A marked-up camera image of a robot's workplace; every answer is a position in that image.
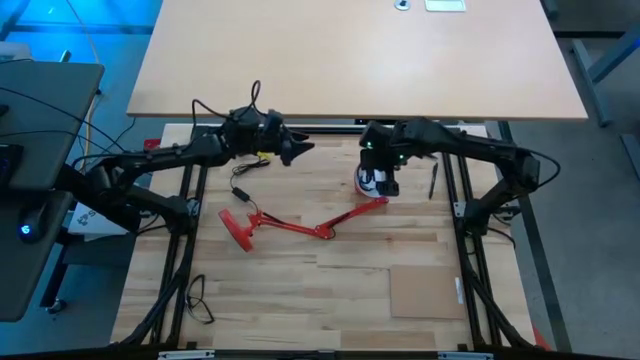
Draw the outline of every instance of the floor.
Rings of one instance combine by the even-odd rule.
[[[11,3],[0,5],[0,22]],[[156,1],[77,2],[77,10],[91,24],[152,25]],[[640,4],[633,0],[558,0],[561,30],[624,30],[640,20]],[[55,21],[74,23],[64,0],[34,0],[19,24]],[[101,62],[105,95],[94,123],[117,136],[131,125],[125,115],[129,95],[149,41],[149,35],[93,35]],[[13,32],[8,41],[26,42],[38,60],[58,60],[63,50],[72,61],[94,61],[86,37],[67,33]],[[600,56],[613,40],[588,40],[592,57]],[[560,40],[567,65],[590,114],[594,114],[583,80],[577,72],[569,43]],[[633,54],[600,85],[615,123],[601,129],[595,118],[585,124],[512,124],[515,140],[552,155],[563,165],[561,176],[532,196],[538,225],[558,297],[575,352],[640,358],[640,252],[635,225],[640,214],[640,181],[618,138],[640,135],[640,52]],[[139,149],[147,138],[160,137],[175,119],[138,119],[121,140],[125,148]],[[495,124],[490,131],[497,134]],[[102,145],[105,139],[96,137]],[[70,159],[80,154],[76,146]],[[533,259],[520,219],[514,220],[517,256],[529,310],[536,327],[552,343],[549,321]],[[72,267],[61,290],[69,308],[50,316],[37,307],[39,294],[59,249],[52,252],[47,270],[24,319],[0,324],[0,354],[61,350],[108,343],[126,273],[111,269]]]

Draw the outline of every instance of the light wood tabletop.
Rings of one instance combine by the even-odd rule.
[[[484,127],[465,128],[486,135]],[[167,125],[162,144],[185,143],[190,131],[190,125]],[[234,184],[251,194],[260,208],[282,220],[319,224],[367,201],[353,187],[353,171],[359,162],[357,139],[354,135],[312,136],[316,147],[291,167],[275,158],[268,167],[253,170]],[[391,315],[392,265],[430,266],[459,274],[444,171],[439,171],[433,199],[428,200],[433,163],[410,159],[396,175],[400,196],[339,224],[334,239],[260,227],[252,238],[254,250],[245,253],[229,235],[218,211],[228,208],[247,225],[246,214],[253,208],[233,197],[229,177],[233,166],[250,161],[254,159],[238,159],[209,170],[191,277],[206,276],[205,301],[216,322],[202,325],[185,313],[182,344],[197,341],[200,348],[281,350],[455,350],[459,343],[470,345],[466,312],[457,319]],[[479,197],[497,181],[495,168],[474,160],[468,165]],[[198,171],[194,170],[190,196]],[[177,194],[182,172],[154,173],[151,189],[165,196]],[[508,232],[499,223],[491,225]],[[168,242],[166,230],[138,238],[113,341],[131,333],[156,300]],[[491,233],[484,237],[484,244],[495,300],[522,336],[533,342],[513,246]],[[429,278],[415,281],[416,286],[436,283]],[[489,339],[484,307],[479,299],[476,302],[481,329]],[[163,339],[168,335],[174,303],[167,309]]]
[[[127,113],[226,113],[261,80],[290,118],[587,118],[539,0],[466,3],[165,0]]]

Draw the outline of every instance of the red clamp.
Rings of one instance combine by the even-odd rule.
[[[240,245],[240,247],[244,249],[244,251],[248,252],[248,251],[251,251],[251,249],[253,249],[253,245],[251,244],[250,238],[253,235],[253,229],[257,228],[258,226],[270,225],[280,229],[295,231],[295,232],[299,232],[299,233],[310,235],[310,236],[315,236],[320,239],[326,240],[326,239],[332,238],[332,235],[334,234],[334,231],[333,231],[334,226],[338,225],[341,222],[347,221],[354,216],[358,216],[369,210],[373,210],[382,205],[385,205],[388,202],[389,202],[389,199],[387,199],[386,197],[379,197],[379,198],[373,199],[372,201],[366,204],[359,205],[355,209],[348,211],[320,225],[317,225],[314,228],[308,228],[302,225],[290,224],[282,220],[278,220],[277,218],[269,215],[268,213],[263,212],[262,210],[258,210],[258,212],[255,214],[247,214],[247,216],[249,217],[249,223],[251,225],[249,225],[246,228],[243,228],[242,226],[240,226],[240,224],[238,224],[238,222],[231,215],[228,209],[224,209],[220,211],[218,213],[218,216],[220,216],[220,219],[222,220],[224,225],[227,227],[227,229],[231,233],[231,236],[233,236],[233,238],[236,240],[238,245]]]

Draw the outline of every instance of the wooden table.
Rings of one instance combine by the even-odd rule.
[[[486,135],[484,127],[466,128]],[[190,125],[167,125],[163,146],[187,142],[190,131]],[[273,159],[268,167],[248,173],[235,184],[278,218],[318,224],[367,201],[353,188],[353,171],[359,162],[357,138],[312,136],[316,148],[291,167]],[[459,270],[444,171],[438,173],[433,199],[428,201],[432,163],[411,159],[397,173],[401,195],[382,209],[338,225],[333,240],[262,227],[254,232],[254,251],[245,253],[217,215],[228,208],[247,224],[246,213],[252,208],[235,199],[229,188],[231,168],[238,163],[209,170],[191,270],[192,277],[206,276],[205,301],[216,322],[201,325],[185,314],[182,344],[197,341],[200,348],[286,350],[454,350],[459,343],[470,344],[466,319],[401,319],[390,314],[391,265],[449,265]],[[497,181],[495,169],[474,160],[468,164],[479,197]],[[154,173],[151,189],[177,194],[182,172]],[[197,174],[192,179],[191,189],[195,189]],[[508,232],[498,223],[491,225]],[[113,341],[126,337],[156,300],[168,242],[166,230],[138,238]],[[491,233],[484,244],[496,302],[522,336],[533,342],[513,247]],[[173,303],[167,309],[163,339]],[[482,305],[478,313],[488,339]]]
[[[259,79],[288,117],[587,118],[539,0],[466,3],[165,0],[127,113],[227,112]]]

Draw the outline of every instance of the cardboard square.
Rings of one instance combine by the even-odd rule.
[[[392,265],[389,279],[392,317],[466,318],[459,269]]]

